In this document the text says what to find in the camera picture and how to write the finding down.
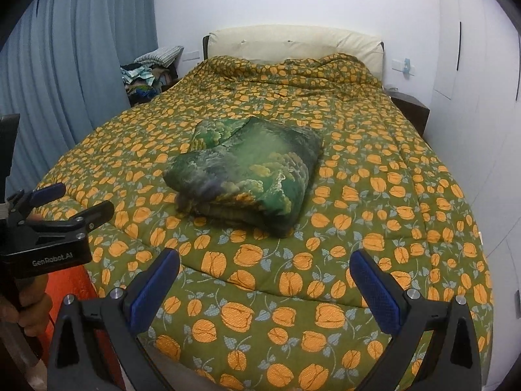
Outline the person's left hand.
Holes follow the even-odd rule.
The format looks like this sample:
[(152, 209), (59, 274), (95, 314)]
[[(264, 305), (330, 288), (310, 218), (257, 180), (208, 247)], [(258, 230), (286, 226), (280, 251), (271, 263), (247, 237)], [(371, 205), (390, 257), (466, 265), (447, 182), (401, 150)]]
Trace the person's left hand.
[(1, 320), (18, 324), (29, 337), (42, 335), (49, 324), (49, 314), (53, 307), (52, 299), (46, 292), (48, 282), (47, 274), (40, 275), (21, 290), (20, 310), (1, 297)]

